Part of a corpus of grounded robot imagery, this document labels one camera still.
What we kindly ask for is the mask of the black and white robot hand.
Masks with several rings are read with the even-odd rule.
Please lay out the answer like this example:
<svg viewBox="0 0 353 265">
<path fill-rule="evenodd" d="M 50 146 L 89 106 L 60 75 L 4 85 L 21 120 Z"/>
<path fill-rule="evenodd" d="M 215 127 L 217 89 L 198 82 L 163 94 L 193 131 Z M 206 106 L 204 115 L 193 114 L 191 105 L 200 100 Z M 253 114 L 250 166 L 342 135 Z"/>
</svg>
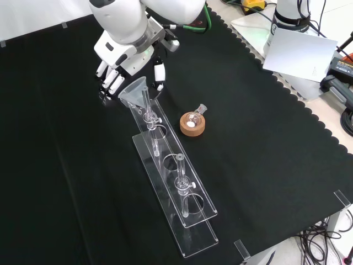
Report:
<svg viewBox="0 0 353 265">
<path fill-rule="evenodd" d="M 157 93 L 165 87 L 164 62 L 156 55 L 153 45 L 138 53 L 133 45 L 118 44 L 104 31 L 95 44 L 94 51 L 101 59 L 95 75 L 101 79 L 99 95 L 103 102 L 113 100 L 127 78 L 140 72 L 150 61 L 153 62 L 154 70 L 152 87 Z"/>
</svg>

